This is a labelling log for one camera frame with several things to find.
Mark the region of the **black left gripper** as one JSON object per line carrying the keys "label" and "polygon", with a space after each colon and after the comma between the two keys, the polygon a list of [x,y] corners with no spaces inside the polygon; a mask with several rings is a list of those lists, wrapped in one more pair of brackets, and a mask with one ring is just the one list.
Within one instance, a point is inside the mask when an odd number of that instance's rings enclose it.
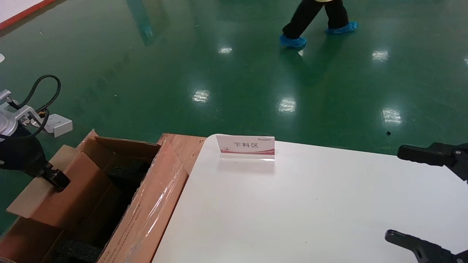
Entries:
{"label": "black left gripper", "polygon": [[0,143],[1,169],[22,171],[32,178],[41,177],[61,193],[71,180],[59,169],[48,163],[40,141],[35,137],[17,140],[31,135],[24,126],[19,125],[9,139]]}

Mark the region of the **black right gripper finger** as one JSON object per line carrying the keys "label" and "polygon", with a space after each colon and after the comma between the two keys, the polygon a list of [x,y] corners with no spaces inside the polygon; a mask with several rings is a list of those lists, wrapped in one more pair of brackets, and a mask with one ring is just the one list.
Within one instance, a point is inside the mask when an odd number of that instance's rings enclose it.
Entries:
{"label": "black right gripper finger", "polygon": [[388,243],[402,247],[414,253],[419,263],[467,263],[468,251],[458,254],[451,253],[450,250],[422,240],[412,235],[404,234],[389,229],[385,233],[385,240]]}
{"label": "black right gripper finger", "polygon": [[461,145],[432,143],[427,148],[401,145],[397,157],[401,160],[409,160],[430,166],[446,166],[464,182],[468,180],[467,143]]}

